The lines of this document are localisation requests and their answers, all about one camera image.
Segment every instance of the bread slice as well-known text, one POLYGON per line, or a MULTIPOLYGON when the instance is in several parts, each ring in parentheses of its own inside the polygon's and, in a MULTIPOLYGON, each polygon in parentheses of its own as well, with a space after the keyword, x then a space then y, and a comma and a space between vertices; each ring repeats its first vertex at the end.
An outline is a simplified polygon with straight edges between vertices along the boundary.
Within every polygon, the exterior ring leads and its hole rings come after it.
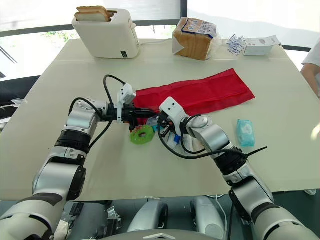
POLYGON ((109 17, 100 10, 90 12, 76 12, 75 18, 79 22, 110 22, 109 17))
POLYGON ((78 6, 76 9, 80 13, 101 11, 102 13, 105 13, 109 18, 114 16, 114 14, 109 13, 104 6, 78 6))

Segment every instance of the white table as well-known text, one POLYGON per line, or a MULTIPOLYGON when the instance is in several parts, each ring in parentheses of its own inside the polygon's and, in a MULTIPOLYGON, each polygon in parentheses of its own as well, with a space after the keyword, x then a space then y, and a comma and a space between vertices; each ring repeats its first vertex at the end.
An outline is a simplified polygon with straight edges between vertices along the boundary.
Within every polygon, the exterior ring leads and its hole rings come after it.
MULTIPOLYGON (((234 68, 255 99, 211 113, 234 144, 237 119, 253 122, 256 145, 269 146, 250 157, 273 192, 320 187, 319 100, 280 46, 266 56, 233 56, 221 47, 207 61, 172 55, 172 43, 147 44, 134 59, 96 59, 80 39, 70 40, 27 95, 1 134, 0 199, 30 196, 32 181, 54 146, 76 97, 106 100, 103 76, 112 74, 137 90, 202 79, 234 68)), ((113 97, 121 87, 110 79, 113 97)), ((97 136, 105 127, 101 123, 97 136)), ((127 124, 113 123, 85 162, 79 201, 226 194, 229 187, 210 157, 178 158, 157 136, 134 145, 127 124)))

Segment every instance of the light blue package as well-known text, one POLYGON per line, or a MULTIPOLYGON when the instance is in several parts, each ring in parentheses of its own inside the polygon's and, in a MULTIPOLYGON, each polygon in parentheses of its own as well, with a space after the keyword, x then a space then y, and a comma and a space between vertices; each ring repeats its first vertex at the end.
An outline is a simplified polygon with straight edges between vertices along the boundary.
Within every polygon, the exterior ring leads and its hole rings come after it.
POLYGON ((236 124, 236 134, 241 147, 253 147, 256 143, 254 127, 250 120, 240 120, 236 124))

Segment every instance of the red napkin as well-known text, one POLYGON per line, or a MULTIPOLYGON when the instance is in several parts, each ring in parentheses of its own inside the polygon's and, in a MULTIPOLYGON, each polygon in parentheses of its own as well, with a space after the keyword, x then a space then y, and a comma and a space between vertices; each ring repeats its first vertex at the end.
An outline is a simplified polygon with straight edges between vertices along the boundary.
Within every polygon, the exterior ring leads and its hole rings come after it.
POLYGON ((190 116, 211 113, 255 98, 232 68, 204 79, 138 90, 133 102, 137 108, 158 112, 167 97, 173 97, 190 116))

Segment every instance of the green donut toy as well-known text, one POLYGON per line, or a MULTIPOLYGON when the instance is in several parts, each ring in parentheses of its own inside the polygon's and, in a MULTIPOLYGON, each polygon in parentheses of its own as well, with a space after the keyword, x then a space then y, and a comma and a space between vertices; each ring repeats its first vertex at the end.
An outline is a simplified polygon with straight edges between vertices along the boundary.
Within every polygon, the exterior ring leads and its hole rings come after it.
POLYGON ((154 137, 154 129, 149 125, 137 126, 130 134, 132 143, 142 145, 150 142, 154 137))

